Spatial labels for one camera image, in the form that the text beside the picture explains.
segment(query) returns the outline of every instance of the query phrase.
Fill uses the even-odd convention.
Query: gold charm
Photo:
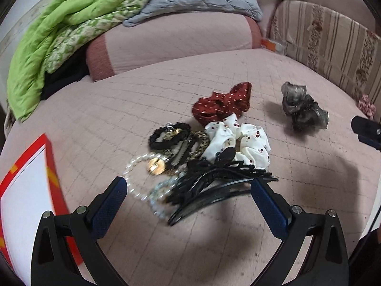
[[[181,129],[180,128],[177,128],[173,131],[168,131],[166,132],[164,135],[163,135],[163,141],[167,141],[167,140],[170,140],[171,138],[173,138],[175,135],[179,134],[181,132]]]
[[[148,162],[147,170],[153,175],[159,175],[165,171],[165,161],[163,159],[153,158]]]

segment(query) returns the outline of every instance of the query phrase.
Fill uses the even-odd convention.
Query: white cherry print scrunchie
[[[270,164],[270,144],[262,127],[249,123],[239,124],[237,115],[232,114],[221,122],[211,122],[205,126],[205,133],[210,138],[210,144],[203,157],[214,162],[216,154],[228,147],[235,147],[241,139],[240,151],[234,157],[235,161],[243,161],[246,165],[254,165],[256,169],[264,170]]]

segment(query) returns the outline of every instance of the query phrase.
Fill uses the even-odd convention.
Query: wall
[[[0,25],[0,105],[6,107],[9,64],[26,28],[51,0],[17,0]]]

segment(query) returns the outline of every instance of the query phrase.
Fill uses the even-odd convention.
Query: pink quilted bedspread
[[[274,191],[308,212],[336,210],[350,253],[373,205],[381,155],[352,133],[352,117],[363,114],[346,93],[306,66],[263,49],[181,58],[96,83],[84,79],[71,84],[14,126],[0,157],[0,178],[45,132],[69,209],[88,205],[132,157],[147,152],[154,129],[177,121],[199,128],[191,114],[193,103],[246,81],[253,88],[241,121],[266,130],[270,171],[279,177],[271,183]],[[292,132],[281,108],[285,81],[307,85],[329,112],[327,130],[306,136]],[[131,178],[148,190],[154,182],[140,165]],[[250,197],[213,205],[169,228],[146,204],[128,196],[99,243],[131,286],[246,286],[280,242]],[[302,261],[301,255],[288,279]]]

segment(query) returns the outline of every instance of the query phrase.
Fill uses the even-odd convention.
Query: pink cushion
[[[228,13],[161,16],[138,26],[117,26],[87,49],[93,80],[161,61],[209,52],[259,48],[261,33],[248,17]]]
[[[258,27],[260,28],[263,38],[270,37],[270,28],[272,19],[274,18],[275,11],[280,4],[281,0],[257,0],[258,5],[260,6],[263,17],[262,20],[257,22]]]

